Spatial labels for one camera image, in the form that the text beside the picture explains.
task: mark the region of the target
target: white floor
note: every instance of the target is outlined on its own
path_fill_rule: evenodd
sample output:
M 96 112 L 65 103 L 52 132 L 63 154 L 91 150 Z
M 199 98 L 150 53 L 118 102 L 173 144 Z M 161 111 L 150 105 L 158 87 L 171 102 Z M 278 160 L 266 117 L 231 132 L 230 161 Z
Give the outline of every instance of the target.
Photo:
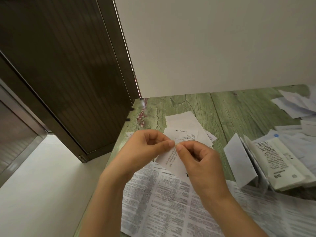
M 82 164 L 47 136 L 0 188 L 0 235 L 73 236 L 110 154 Z

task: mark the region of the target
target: forearm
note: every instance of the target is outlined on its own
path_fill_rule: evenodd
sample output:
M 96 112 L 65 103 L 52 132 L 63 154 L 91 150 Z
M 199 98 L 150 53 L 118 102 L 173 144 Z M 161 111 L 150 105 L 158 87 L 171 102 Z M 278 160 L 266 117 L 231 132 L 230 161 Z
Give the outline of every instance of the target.
M 232 195 L 204 204 L 221 227 L 226 237 L 268 237 L 267 234 L 247 215 Z
M 101 175 L 85 214 L 80 237 L 120 235 L 125 184 L 124 179 L 111 176 L 106 171 Z

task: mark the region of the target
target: door hinge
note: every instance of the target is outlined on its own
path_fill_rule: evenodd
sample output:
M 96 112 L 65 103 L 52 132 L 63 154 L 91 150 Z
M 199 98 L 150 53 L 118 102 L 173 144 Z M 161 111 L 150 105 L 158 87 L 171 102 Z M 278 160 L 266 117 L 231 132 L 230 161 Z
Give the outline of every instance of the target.
M 82 162 L 82 163 L 87 163 L 87 159 L 83 156 L 83 155 L 79 155 L 78 159 Z

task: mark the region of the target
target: wooden table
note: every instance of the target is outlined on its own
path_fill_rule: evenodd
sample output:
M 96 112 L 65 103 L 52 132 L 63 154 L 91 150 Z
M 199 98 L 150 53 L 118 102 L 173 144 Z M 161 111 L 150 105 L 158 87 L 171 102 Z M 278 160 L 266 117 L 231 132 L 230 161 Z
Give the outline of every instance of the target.
M 305 85 L 295 85 L 137 99 L 133 104 L 134 110 L 128 115 L 130 121 L 124 124 L 108 164 L 126 143 L 125 132 L 143 129 L 163 132 L 167 127 L 165 116 L 192 111 L 203 128 L 218 138 L 213 147 L 221 155 L 226 179 L 235 181 L 223 150 L 235 133 L 254 140 L 266 135 L 274 126 L 300 124 L 300 119 L 292 119 L 271 102 L 271 99 L 282 96 L 278 89 L 309 95 Z M 316 195 L 313 192 L 314 189 L 307 192 L 294 189 L 287 194 L 314 199 Z M 80 225 L 74 236 L 78 236 L 79 231 Z

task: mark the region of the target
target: pink stain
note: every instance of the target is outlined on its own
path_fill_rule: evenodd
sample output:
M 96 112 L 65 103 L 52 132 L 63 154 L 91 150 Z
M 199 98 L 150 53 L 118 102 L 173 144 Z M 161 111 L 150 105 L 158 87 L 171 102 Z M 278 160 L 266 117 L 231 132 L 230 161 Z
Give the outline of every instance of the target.
M 147 117 L 147 115 L 145 115 L 145 110 L 147 107 L 147 100 L 148 100 L 148 98 L 144 98 L 143 108 L 140 111 L 140 114 L 138 115 L 138 117 L 136 119 L 136 123 L 138 123 L 141 128 L 143 128 L 145 126 L 145 120 L 143 118 Z

